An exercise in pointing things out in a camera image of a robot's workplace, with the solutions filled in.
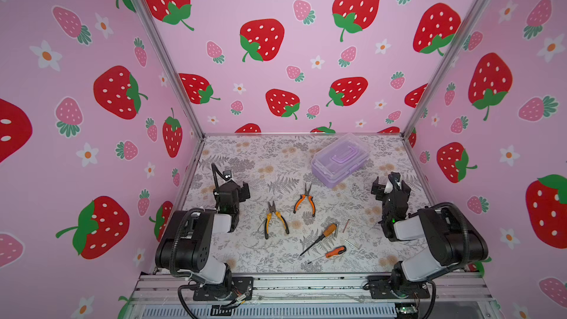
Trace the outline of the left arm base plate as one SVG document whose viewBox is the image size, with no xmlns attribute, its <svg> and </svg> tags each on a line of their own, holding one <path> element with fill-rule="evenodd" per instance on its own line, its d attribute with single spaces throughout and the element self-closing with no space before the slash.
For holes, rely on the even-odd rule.
<svg viewBox="0 0 567 319">
<path fill-rule="evenodd" d="M 222 284 L 205 284 L 193 292 L 193 301 L 247 301 L 252 298 L 254 277 L 236 276 Z"/>
</svg>

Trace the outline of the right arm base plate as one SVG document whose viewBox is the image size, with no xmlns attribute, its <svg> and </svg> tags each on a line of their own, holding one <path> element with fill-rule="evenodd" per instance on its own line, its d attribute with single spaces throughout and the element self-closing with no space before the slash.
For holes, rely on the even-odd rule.
<svg viewBox="0 0 567 319">
<path fill-rule="evenodd" d="M 431 294 L 426 282 L 393 279 L 391 276 L 369 276 L 363 289 L 373 299 L 429 299 Z"/>
</svg>

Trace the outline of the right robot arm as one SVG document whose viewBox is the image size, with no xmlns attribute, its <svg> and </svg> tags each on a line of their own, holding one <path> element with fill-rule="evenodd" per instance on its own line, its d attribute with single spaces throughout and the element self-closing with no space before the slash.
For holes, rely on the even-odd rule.
<svg viewBox="0 0 567 319">
<path fill-rule="evenodd" d="M 488 246 L 459 208 L 450 202 L 408 212 L 411 188 L 392 172 L 385 184 L 375 180 L 371 194 L 382 202 L 379 222 L 391 242 L 424 239 L 427 247 L 394 265 L 386 283 L 393 290 L 416 286 L 489 257 Z"/>
</svg>

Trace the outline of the orange handled needle-nose pliers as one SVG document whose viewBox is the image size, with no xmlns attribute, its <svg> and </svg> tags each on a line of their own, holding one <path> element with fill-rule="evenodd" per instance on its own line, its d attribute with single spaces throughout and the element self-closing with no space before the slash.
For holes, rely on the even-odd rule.
<svg viewBox="0 0 567 319">
<path fill-rule="evenodd" d="M 298 209 L 300 208 L 301 204 L 304 201 L 307 201 L 312 208 L 312 217 L 315 218 L 317 210 L 316 210 L 316 206 L 315 206 L 313 197 L 310 194 L 311 188 L 312 188 L 312 184 L 307 185 L 307 183 L 304 183 L 304 193 L 301 194 L 300 198 L 298 199 L 298 201 L 294 205 L 294 208 L 293 208 L 294 214 L 296 214 L 298 212 Z"/>
</svg>

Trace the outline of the purple plastic tool box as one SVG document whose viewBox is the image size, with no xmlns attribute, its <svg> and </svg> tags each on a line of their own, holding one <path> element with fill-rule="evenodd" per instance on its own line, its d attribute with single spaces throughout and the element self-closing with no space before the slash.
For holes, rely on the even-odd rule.
<svg viewBox="0 0 567 319">
<path fill-rule="evenodd" d="M 312 173 L 328 188 L 333 188 L 362 168 L 370 156 L 370 147 L 359 137 L 345 134 L 317 152 Z"/>
</svg>

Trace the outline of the large orange handled screwdriver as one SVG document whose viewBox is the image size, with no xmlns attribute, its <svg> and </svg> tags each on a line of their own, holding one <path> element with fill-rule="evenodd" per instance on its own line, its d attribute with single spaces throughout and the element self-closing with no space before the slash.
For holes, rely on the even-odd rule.
<svg viewBox="0 0 567 319">
<path fill-rule="evenodd" d="M 322 234 L 320 234 L 319 237 L 317 237 L 317 239 L 310 245 L 308 246 L 308 248 L 306 248 L 299 256 L 302 257 L 305 253 L 307 253 L 312 247 L 314 247 L 317 243 L 323 241 L 325 238 L 328 238 L 329 236 L 331 236 L 333 233 L 336 232 L 337 230 L 337 224 L 336 223 L 332 223 L 330 224 L 326 230 L 323 231 Z"/>
</svg>

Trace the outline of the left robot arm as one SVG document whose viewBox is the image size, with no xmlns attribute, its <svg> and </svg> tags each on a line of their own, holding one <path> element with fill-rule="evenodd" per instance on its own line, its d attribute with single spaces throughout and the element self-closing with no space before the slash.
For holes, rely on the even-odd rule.
<svg viewBox="0 0 567 319">
<path fill-rule="evenodd" d="M 230 180 L 214 191 L 214 209 L 176 211 L 159 242 L 155 264 L 174 277 L 191 277 L 198 284 L 228 289 L 230 266 L 211 255 L 215 233 L 232 233 L 239 224 L 240 204 L 250 198 L 247 183 Z"/>
</svg>

